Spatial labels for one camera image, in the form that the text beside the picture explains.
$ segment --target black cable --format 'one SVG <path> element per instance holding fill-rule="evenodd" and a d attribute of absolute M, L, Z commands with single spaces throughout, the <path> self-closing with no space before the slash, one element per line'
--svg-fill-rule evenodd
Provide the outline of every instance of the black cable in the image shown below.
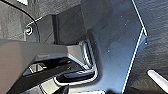
<path fill-rule="evenodd" d="M 36 23 L 36 21 L 34 20 L 34 18 L 31 17 L 31 15 L 29 15 L 26 11 L 22 10 L 21 8 L 15 6 L 15 5 L 13 5 L 13 4 L 11 4 L 11 3 L 5 1 L 5 0 L 0 0 L 0 1 L 2 1 L 3 3 L 5 3 L 5 4 L 7 4 L 7 5 L 9 5 L 9 6 L 13 7 L 13 8 L 18 9 L 19 11 L 23 12 L 24 14 L 26 14 L 28 17 L 30 17 L 30 18 L 33 20 L 33 22 L 34 22 L 34 24 L 35 24 L 35 27 L 36 27 L 36 29 L 37 29 L 37 33 L 38 33 L 38 41 L 40 42 L 40 32 L 39 32 L 37 23 Z"/>

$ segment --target wire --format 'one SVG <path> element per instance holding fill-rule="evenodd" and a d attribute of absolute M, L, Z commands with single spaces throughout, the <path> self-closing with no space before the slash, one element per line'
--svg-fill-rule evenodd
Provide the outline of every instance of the wire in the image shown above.
<path fill-rule="evenodd" d="M 21 8 L 15 6 L 15 5 L 13 5 L 13 4 L 11 4 L 11 3 L 5 1 L 5 0 L 0 0 L 0 1 L 2 1 L 3 3 L 5 3 L 5 4 L 7 4 L 7 5 L 9 5 L 9 6 L 13 7 L 13 8 L 18 9 L 19 11 L 23 12 L 24 14 L 26 14 L 28 17 L 30 17 L 30 18 L 33 20 L 33 22 L 34 22 L 34 24 L 35 24 L 35 27 L 36 27 L 36 29 L 37 29 L 37 33 L 38 33 L 38 42 L 40 43 L 40 32 L 39 32 L 39 28 L 38 28 L 37 23 L 36 23 L 36 21 L 34 20 L 34 18 L 33 18 L 31 15 L 29 15 L 26 11 L 22 10 Z"/>

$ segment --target dark background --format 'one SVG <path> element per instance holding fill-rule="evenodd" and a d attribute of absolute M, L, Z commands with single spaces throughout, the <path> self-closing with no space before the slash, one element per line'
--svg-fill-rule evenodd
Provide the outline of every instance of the dark background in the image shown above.
<path fill-rule="evenodd" d="M 25 6 L 15 0 L 8 1 L 26 10 L 35 19 L 59 14 L 80 4 L 80 0 L 29 0 L 29 5 Z M 154 69 L 168 79 L 168 0 L 135 0 L 135 3 L 148 32 L 148 45 L 136 55 L 127 86 L 144 94 L 165 94 L 146 72 Z M 23 41 L 23 30 L 29 22 L 31 19 L 26 15 L 0 2 L 0 39 Z M 39 91 L 35 87 L 24 94 L 41 94 Z"/>

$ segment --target floor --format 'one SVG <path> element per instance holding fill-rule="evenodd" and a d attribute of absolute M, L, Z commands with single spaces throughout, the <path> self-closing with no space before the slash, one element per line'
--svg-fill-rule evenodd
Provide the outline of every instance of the floor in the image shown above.
<path fill-rule="evenodd" d="M 25 6 L 8 0 L 37 19 L 47 14 L 59 14 L 80 4 L 80 0 L 29 0 Z M 135 0 L 148 32 L 147 47 L 136 55 L 127 86 L 145 91 L 144 94 L 165 94 L 146 74 L 154 69 L 168 79 L 168 1 Z M 0 39 L 23 41 L 23 30 L 31 22 L 25 14 L 0 2 Z M 41 94 L 32 89 L 24 94 Z"/>

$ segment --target gray surface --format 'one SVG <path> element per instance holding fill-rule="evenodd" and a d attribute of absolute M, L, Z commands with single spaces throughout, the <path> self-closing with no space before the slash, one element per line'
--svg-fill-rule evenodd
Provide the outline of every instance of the gray surface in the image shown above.
<path fill-rule="evenodd" d="M 162 93 L 146 72 L 154 69 L 168 79 L 168 1 L 135 0 L 135 3 L 148 32 L 148 45 L 136 56 L 127 86 Z"/>
<path fill-rule="evenodd" d="M 39 0 L 39 2 L 29 0 L 29 6 L 16 3 L 14 0 L 10 1 L 28 11 L 34 18 L 38 18 L 47 14 L 62 12 L 79 4 L 80 0 Z M 148 31 L 148 46 L 143 52 L 137 55 L 129 77 L 128 86 L 146 91 L 152 90 L 162 92 L 162 90 L 146 75 L 146 71 L 148 69 L 155 69 L 168 79 L 168 1 L 135 0 L 135 3 L 138 6 Z M 0 38 L 23 40 L 23 34 L 17 30 L 21 29 L 23 31 L 25 25 L 30 21 L 31 20 L 24 14 L 0 2 Z M 10 34 L 11 31 L 8 31 L 8 29 L 11 28 L 9 24 L 18 24 L 15 25 L 18 28 L 14 29 L 16 30 L 15 32 L 17 32 L 16 34 Z M 33 90 L 31 94 L 41 93 Z"/>

